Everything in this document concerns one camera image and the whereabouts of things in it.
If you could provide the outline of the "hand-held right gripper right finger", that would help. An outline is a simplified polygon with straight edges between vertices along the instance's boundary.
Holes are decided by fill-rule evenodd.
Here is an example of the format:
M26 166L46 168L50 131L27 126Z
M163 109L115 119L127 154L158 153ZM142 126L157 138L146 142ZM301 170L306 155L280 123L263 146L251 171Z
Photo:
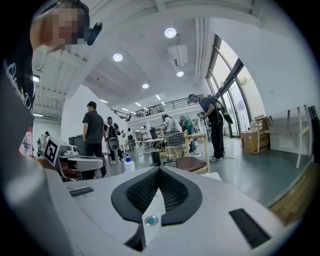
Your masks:
M170 170L198 185L202 203L185 223L160 230L160 250L250 250L229 214L237 209L244 209L272 238L283 231L277 216L233 185L174 167Z

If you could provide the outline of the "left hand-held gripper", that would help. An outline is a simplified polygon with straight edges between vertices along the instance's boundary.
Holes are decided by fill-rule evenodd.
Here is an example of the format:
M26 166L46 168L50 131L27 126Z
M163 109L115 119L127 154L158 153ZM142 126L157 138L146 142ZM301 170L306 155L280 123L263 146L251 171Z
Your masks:
M49 137L44 157L61 176L70 175L69 171L66 172L68 164L71 171L77 172L98 170L105 166L103 158L80 155L76 146L54 137Z

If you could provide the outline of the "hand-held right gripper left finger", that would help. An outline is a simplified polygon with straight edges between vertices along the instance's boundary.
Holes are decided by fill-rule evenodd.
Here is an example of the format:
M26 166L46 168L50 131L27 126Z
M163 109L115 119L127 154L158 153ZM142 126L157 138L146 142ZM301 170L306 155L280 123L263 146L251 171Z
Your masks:
M138 224L124 220L117 213L111 201L112 192L123 182L151 169L152 167L145 167L107 178L70 181L65 185L69 191L92 188L93 192L74 197L76 203L104 233L125 243L134 235ZM150 206L141 217L146 244L150 244L160 231L160 191L158 190L151 198Z

